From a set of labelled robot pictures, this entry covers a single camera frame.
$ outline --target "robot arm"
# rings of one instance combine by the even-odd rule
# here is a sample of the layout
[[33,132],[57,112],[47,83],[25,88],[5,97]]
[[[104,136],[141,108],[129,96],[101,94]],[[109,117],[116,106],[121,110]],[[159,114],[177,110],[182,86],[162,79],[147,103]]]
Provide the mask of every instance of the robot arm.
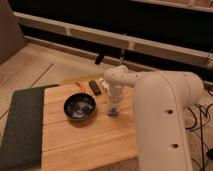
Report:
[[[109,69],[104,79],[110,94],[116,85],[134,88],[133,113],[140,169],[143,171],[192,171],[184,108],[195,104],[204,87],[190,72],[136,72],[125,66]],[[110,99],[119,97],[114,92]]]

